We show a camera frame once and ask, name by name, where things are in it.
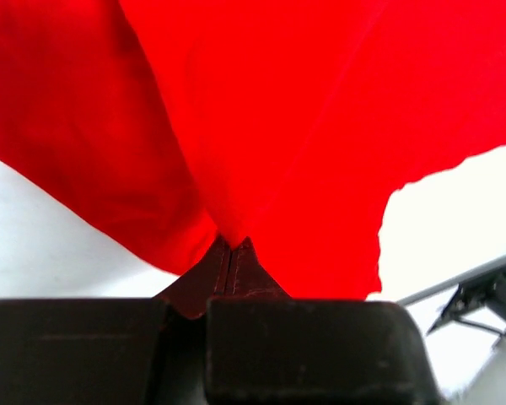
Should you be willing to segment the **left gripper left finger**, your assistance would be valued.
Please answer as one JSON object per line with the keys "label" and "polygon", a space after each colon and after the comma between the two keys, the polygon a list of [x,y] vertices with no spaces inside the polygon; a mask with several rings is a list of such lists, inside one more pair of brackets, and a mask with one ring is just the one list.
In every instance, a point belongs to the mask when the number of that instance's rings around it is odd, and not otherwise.
{"label": "left gripper left finger", "polygon": [[0,404],[203,404],[203,316],[228,263],[218,240],[152,298],[0,300]]}

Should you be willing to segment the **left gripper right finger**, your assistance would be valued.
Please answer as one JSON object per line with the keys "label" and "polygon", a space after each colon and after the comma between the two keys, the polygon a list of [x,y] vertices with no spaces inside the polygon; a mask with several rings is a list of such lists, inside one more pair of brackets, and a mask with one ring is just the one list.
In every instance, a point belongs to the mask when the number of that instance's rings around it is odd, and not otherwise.
{"label": "left gripper right finger", "polygon": [[211,404],[438,404],[416,323],[384,301],[297,300],[249,240],[231,251],[223,293],[207,302]]}

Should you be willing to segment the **red t shirt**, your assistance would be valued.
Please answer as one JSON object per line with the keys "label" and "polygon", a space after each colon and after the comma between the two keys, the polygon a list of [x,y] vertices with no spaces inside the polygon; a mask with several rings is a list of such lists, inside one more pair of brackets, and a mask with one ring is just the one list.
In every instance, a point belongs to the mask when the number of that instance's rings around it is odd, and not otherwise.
{"label": "red t shirt", "polygon": [[506,144],[506,1],[0,1],[0,160],[176,274],[379,292],[390,195]]}

